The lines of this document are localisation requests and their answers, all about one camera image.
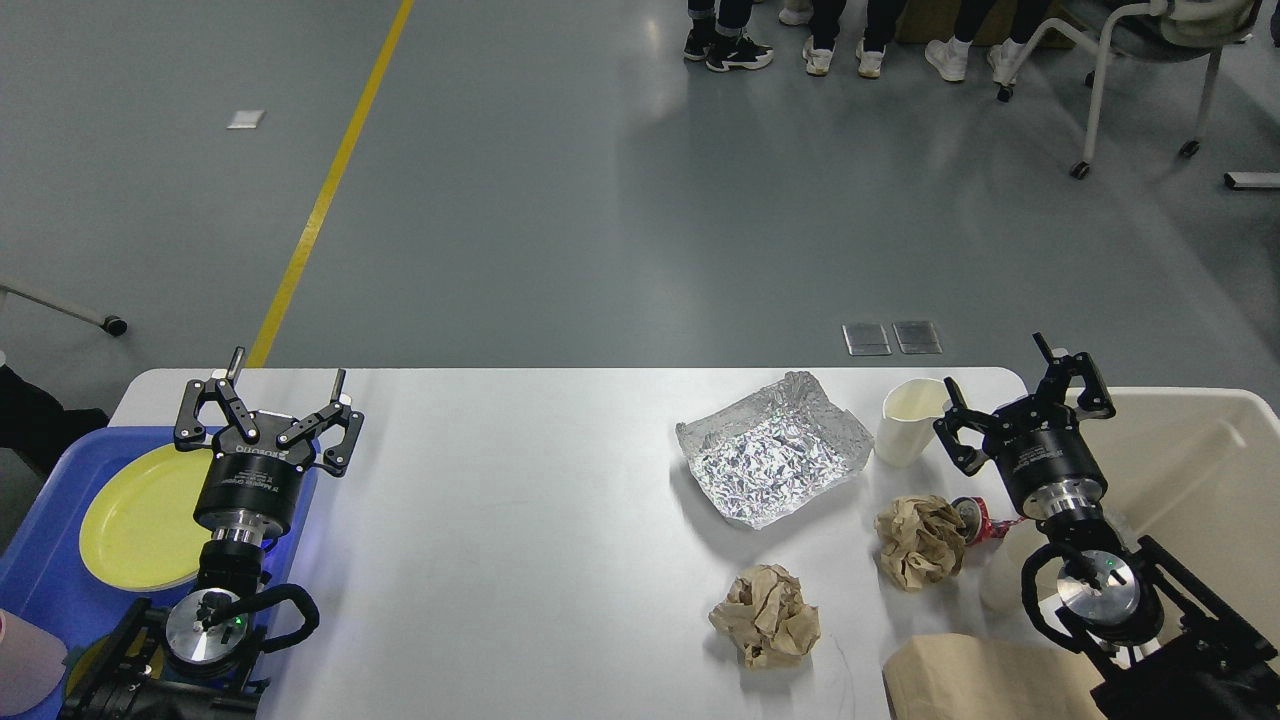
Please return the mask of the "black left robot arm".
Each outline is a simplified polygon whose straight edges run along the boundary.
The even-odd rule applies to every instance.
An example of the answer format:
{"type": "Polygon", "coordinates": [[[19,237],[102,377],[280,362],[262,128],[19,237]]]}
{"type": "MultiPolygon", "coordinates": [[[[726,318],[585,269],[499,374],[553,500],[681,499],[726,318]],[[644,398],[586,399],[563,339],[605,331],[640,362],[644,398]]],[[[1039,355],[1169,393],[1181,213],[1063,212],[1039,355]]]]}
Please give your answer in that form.
{"type": "Polygon", "coordinates": [[[237,348],[227,369],[191,380],[173,428],[177,451],[212,454],[192,503],[209,533],[192,589],[168,607],[136,600],[59,717],[252,719],[268,685],[252,679],[259,660],[319,629],[312,596],[273,580],[268,551],[291,533],[307,474],[346,474],[365,415],[344,392],[346,369],[308,415],[252,410],[236,389],[243,365],[237,348]]]}

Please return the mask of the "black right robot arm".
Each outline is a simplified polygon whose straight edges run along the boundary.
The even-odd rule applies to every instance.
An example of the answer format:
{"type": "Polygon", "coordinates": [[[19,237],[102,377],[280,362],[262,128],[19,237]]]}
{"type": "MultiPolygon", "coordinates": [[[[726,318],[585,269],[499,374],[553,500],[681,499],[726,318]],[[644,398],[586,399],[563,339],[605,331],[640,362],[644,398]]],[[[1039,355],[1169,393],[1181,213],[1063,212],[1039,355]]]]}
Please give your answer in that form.
{"type": "Polygon", "coordinates": [[[1046,363],[1033,393],[983,413],[946,378],[933,424],[964,474],[995,462],[1044,537],[1020,570],[1030,624],[1088,657],[1108,719],[1275,719],[1275,646],[1153,537],[1126,542],[1105,516],[1108,483],[1082,424],[1116,407],[1092,356],[1033,338],[1046,363]]]}

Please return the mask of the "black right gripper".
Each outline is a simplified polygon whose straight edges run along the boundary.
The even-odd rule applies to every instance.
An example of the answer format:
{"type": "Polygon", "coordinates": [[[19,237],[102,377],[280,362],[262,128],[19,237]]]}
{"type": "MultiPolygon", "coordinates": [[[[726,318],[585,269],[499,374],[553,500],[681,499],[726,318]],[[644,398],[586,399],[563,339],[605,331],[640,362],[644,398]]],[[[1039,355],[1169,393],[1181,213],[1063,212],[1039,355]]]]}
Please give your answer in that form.
{"type": "Polygon", "coordinates": [[[1101,505],[1107,482],[1079,423],[1111,419],[1117,411],[1088,352],[1051,348],[1039,332],[1032,338],[1046,363],[1032,398],[997,407],[995,415],[982,413],[968,406],[948,375],[943,378],[948,400],[933,428],[959,471],[974,477],[992,457],[1012,506],[1024,518],[1043,521],[1101,505]],[[963,430],[977,433],[978,445],[963,441],[963,430]]]}

